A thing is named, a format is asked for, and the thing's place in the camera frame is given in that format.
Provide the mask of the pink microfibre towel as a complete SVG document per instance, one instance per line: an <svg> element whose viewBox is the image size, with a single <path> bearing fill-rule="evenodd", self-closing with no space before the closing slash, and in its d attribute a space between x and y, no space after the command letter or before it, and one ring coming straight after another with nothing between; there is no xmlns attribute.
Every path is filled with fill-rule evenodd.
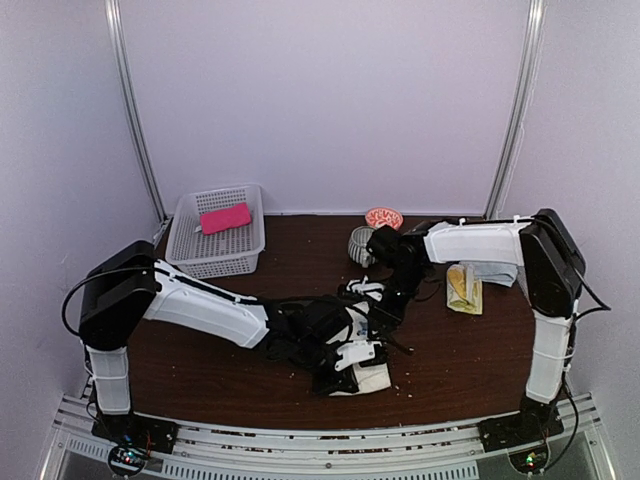
<svg viewBox="0 0 640 480"><path fill-rule="evenodd" d="M228 208L202 214L200 216L200 231L204 235L213 235L250 223L249 207L245 202L242 202Z"/></svg>

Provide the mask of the beige towel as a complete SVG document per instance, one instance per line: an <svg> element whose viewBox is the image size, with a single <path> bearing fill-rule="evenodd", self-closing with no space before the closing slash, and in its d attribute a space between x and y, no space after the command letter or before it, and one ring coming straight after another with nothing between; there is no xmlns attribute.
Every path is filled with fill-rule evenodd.
<svg viewBox="0 0 640 480"><path fill-rule="evenodd" d="M368 311L369 305L366 302L356 303L352 308L347 309L347 313L350 315L352 320L352 330L351 334L349 335L349 341L374 341L370 339L372 327L369 325L369 320L365 317ZM383 348L386 350L387 356L387 361L385 363L367 367L365 367L363 364L352 365L360 389L360 391L356 393L356 395L376 393L391 387L391 379L387 364L387 349L384 346Z"/></svg>

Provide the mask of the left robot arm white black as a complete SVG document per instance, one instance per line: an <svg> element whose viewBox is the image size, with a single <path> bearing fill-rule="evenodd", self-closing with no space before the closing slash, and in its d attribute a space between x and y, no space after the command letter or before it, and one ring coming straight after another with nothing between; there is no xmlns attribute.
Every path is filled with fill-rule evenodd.
<svg viewBox="0 0 640 480"><path fill-rule="evenodd" d="M287 360L312 376L316 395L356 394L353 367L338 367L338 350L353 331L345 304L335 296L279 299L246 296L190 277L136 241L91 270L63 300L66 310L82 295L79 325L96 393L96 422L123 444L144 433L129 381L128 340L143 319L162 321Z"/></svg>

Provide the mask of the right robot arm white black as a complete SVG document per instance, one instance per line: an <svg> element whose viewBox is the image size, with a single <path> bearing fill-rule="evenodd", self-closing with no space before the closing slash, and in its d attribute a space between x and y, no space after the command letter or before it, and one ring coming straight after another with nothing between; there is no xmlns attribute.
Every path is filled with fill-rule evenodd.
<svg viewBox="0 0 640 480"><path fill-rule="evenodd" d="M555 210L504 221L423 222L404 234L383 226L366 249L392 271L372 313L389 327L401 322L419 283L435 265L469 267L481 282L505 287L523 276L535 337L525 393L508 429L526 442L549 429L574 353L586 272L584 256Z"/></svg>

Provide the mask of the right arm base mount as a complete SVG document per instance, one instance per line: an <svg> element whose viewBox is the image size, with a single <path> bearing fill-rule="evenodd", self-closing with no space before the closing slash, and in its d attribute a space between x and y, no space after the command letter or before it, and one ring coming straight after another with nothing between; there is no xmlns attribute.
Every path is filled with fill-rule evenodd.
<svg viewBox="0 0 640 480"><path fill-rule="evenodd" d="M478 425L479 437L485 452L511 449L562 434L564 425L559 418L544 422L534 414L488 418Z"/></svg>

